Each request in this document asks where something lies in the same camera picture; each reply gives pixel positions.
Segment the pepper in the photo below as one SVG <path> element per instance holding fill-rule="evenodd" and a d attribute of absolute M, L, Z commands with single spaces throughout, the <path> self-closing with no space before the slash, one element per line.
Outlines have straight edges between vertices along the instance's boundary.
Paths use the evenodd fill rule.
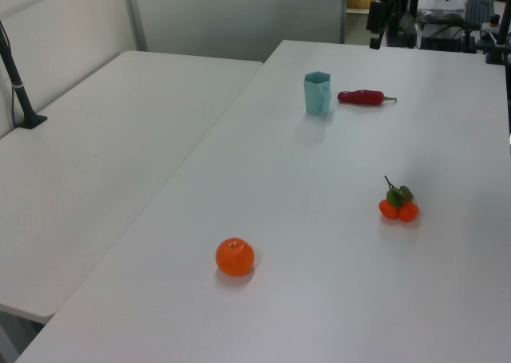
<path fill-rule="evenodd" d="M 341 92 L 337 95 L 339 102 L 357 105 L 381 105 L 383 101 L 394 100 L 395 97 L 386 97 L 378 90 L 355 90 L 354 92 Z"/>

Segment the orange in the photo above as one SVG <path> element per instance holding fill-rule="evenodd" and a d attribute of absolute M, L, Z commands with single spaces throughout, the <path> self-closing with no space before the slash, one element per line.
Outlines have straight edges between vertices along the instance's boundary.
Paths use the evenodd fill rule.
<path fill-rule="evenodd" d="M 415 218 L 417 218 L 417 215 L 419 213 L 418 206 L 411 202 L 403 202 L 401 208 L 399 209 L 399 219 L 403 222 L 411 222 Z"/>
<path fill-rule="evenodd" d="M 381 201 L 378 207 L 385 218 L 396 219 L 398 217 L 398 209 L 392 206 L 388 199 Z"/>
<path fill-rule="evenodd" d="M 216 249 L 216 265 L 227 275 L 245 275 L 253 264 L 254 250 L 240 238 L 226 239 Z"/>

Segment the light blue cup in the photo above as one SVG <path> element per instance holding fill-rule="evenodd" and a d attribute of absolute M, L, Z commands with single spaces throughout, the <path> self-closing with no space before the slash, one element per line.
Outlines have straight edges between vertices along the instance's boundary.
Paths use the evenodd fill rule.
<path fill-rule="evenodd" d="M 330 74 L 313 72 L 305 75 L 305 109 L 316 116 L 327 114 L 330 108 Z"/>

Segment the floor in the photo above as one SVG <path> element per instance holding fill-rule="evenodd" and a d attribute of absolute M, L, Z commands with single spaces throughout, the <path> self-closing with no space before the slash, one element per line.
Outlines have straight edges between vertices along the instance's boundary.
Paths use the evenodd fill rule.
<path fill-rule="evenodd" d="M 346 17 L 346 44 L 369 46 L 371 37 L 375 37 L 366 30 L 366 14 L 348 14 Z"/>
<path fill-rule="evenodd" d="M 13 363 L 37 336 L 39 327 L 0 311 L 0 363 Z"/>

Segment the cherry tomato cluster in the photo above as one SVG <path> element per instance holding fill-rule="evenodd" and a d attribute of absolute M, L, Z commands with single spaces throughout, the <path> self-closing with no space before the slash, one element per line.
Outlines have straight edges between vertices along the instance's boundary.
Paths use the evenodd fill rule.
<path fill-rule="evenodd" d="M 397 188 L 390 183 L 386 176 L 385 179 L 389 184 L 389 191 L 386 193 L 386 199 L 378 205 L 383 216 L 388 219 L 399 218 L 403 222 L 411 222 L 416 219 L 419 210 L 413 202 L 414 195 L 410 189 L 404 185 Z"/>

